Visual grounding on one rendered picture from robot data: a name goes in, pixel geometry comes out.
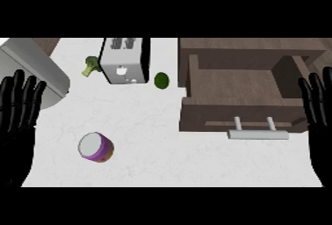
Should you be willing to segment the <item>dark green avocado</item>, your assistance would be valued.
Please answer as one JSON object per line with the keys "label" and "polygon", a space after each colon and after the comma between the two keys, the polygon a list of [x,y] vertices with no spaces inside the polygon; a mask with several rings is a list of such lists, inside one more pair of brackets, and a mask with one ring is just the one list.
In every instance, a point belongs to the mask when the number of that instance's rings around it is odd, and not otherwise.
{"label": "dark green avocado", "polygon": [[155,87],[162,90],[166,88],[168,84],[169,84],[168,76],[163,72],[159,72],[155,75]]}

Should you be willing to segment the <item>silver toaster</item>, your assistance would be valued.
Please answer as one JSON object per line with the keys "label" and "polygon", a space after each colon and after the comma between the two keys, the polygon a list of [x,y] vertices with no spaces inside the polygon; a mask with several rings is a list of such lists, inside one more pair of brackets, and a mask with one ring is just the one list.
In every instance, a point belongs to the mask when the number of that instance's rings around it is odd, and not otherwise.
{"label": "silver toaster", "polygon": [[104,38],[99,64],[109,84],[147,83],[150,39]]}

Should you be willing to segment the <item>brown wooden drawer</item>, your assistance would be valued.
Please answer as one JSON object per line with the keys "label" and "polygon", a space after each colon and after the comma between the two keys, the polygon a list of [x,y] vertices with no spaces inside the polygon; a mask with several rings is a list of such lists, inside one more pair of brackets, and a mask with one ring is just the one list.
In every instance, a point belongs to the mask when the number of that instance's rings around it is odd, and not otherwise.
{"label": "brown wooden drawer", "polygon": [[181,99],[178,129],[224,132],[239,121],[245,129],[265,130],[267,120],[290,133],[307,130],[298,79],[308,75],[298,56],[284,56],[271,69],[203,69],[187,60],[187,95]]}

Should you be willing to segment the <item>brown wooden cabinet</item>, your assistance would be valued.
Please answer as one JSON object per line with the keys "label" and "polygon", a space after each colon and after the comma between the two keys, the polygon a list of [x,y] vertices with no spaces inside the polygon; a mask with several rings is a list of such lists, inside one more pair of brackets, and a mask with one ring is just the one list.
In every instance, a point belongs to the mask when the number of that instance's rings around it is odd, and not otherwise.
{"label": "brown wooden cabinet", "polygon": [[177,85],[186,86],[190,55],[200,69],[268,70],[283,56],[301,56],[310,65],[324,52],[318,38],[178,38]]}

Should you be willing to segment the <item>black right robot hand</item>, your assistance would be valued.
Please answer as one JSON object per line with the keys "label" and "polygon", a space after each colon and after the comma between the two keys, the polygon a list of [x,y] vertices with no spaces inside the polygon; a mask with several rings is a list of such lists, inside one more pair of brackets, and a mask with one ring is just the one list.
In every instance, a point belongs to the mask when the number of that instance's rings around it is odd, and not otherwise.
{"label": "black right robot hand", "polygon": [[323,187],[332,187],[332,68],[299,78],[307,118],[311,166]]}

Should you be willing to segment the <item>purple can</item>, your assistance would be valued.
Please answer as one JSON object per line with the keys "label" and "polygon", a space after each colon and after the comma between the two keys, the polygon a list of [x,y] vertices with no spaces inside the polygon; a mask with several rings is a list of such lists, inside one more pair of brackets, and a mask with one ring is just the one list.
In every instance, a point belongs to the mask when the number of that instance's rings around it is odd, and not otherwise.
{"label": "purple can", "polygon": [[104,163],[112,157],[112,141],[99,132],[87,133],[79,139],[78,151],[82,158]]}

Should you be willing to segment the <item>green broccoli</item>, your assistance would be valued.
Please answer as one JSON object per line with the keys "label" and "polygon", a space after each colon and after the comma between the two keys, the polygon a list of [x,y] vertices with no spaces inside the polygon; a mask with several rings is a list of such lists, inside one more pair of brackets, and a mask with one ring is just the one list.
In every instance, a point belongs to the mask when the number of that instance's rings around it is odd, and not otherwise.
{"label": "green broccoli", "polygon": [[84,76],[88,76],[93,71],[100,72],[101,68],[100,68],[100,65],[99,65],[99,58],[96,56],[88,56],[85,58],[85,70],[82,70],[81,74]]}

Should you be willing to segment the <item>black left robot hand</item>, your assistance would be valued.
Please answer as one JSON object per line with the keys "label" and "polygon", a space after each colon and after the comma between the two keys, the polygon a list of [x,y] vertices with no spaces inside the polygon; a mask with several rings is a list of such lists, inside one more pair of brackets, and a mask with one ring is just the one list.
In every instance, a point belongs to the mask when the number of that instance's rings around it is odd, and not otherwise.
{"label": "black left robot hand", "polygon": [[22,186],[31,171],[42,92],[37,77],[17,69],[0,83],[0,187]]}

